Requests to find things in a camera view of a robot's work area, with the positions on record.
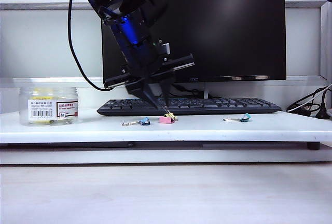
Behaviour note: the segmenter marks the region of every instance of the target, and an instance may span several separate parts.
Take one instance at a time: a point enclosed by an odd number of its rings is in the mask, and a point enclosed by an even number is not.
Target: plastic jar
[[[21,124],[71,124],[78,118],[76,88],[21,88]]]

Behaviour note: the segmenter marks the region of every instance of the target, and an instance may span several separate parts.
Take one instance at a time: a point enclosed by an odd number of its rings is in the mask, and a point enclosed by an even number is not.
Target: binder clip
[[[164,116],[159,117],[159,123],[161,124],[173,124],[178,118],[171,113],[166,106],[163,106],[162,109],[166,111]]]
[[[241,119],[224,119],[224,121],[248,122],[250,119],[250,114],[245,114]]]
[[[173,113],[171,113],[166,106],[162,106],[162,109],[164,109],[166,111],[166,113],[164,114],[164,117],[170,117],[174,121],[178,121],[178,118]]]

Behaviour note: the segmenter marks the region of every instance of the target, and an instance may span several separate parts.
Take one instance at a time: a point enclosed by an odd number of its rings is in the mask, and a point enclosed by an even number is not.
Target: computer monitor
[[[285,0],[169,0],[150,30],[171,57],[193,54],[176,82],[213,82],[286,79],[285,28]],[[105,81],[126,62],[104,25],[102,46]]]

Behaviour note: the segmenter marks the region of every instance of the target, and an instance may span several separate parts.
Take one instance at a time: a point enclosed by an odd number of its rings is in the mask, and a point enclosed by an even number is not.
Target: white table
[[[159,124],[155,116],[150,117],[149,126],[123,127],[122,123],[140,117],[103,117],[95,109],[86,109],[80,111],[79,122],[75,124],[23,126],[19,124],[18,113],[3,114],[0,116],[2,144],[59,144],[62,148],[2,149],[1,162],[49,164],[332,160],[331,149],[328,147],[322,146],[321,150],[313,151],[307,150],[304,143],[290,143],[332,141],[331,121],[284,112],[253,114],[248,123],[223,121],[223,118],[239,117],[241,115],[179,116],[175,124]],[[145,146],[126,146],[136,142],[143,142]],[[247,143],[236,147],[234,142]],[[283,142],[283,145],[277,147],[279,144],[266,142]],[[75,144],[77,149],[63,147],[63,144],[70,143]]]
[[[332,164],[0,167],[1,223],[330,224]]]

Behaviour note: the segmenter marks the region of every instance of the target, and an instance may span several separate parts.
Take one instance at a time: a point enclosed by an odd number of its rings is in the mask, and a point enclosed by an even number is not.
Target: black cable
[[[104,89],[104,88],[99,88],[97,87],[95,84],[93,84],[93,82],[91,80],[89,80],[89,78],[85,75],[81,65],[79,64],[78,58],[75,54],[74,48],[73,48],[73,43],[72,43],[72,28],[71,28],[71,22],[72,22],[72,5],[73,5],[73,0],[69,0],[69,5],[68,5],[68,42],[69,42],[69,47],[71,49],[72,55],[74,57],[74,60],[78,66],[79,71],[81,72],[82,76],[84,77],[84,79],[90,84],[92,85],[94,88],[96,88],[99,91],[110,91],[113,88],[108,88],[108,89]]]
[[[299,102],[301,102],[301,101],[303,101],[303,100],[305,100],[305,99],[307,99],[307,98],[309,98],[309,97],[311,97],[311,96],[313,96],[313,95],[315,95],[315,94],[317,94],[317,93],[323,91],[324,89],[325,89],[325,88],[318,88],[315,92],[313,92],[313,93],[311,93],[311,94],[308,94],[307,96],[304,96],[303,98],[299,99],[298,101],[292,103],[292,104],[287,108],[287,111],[289,111],[290,109],[292,109],[293,106],[296,105],[297,103],[299,103]]]

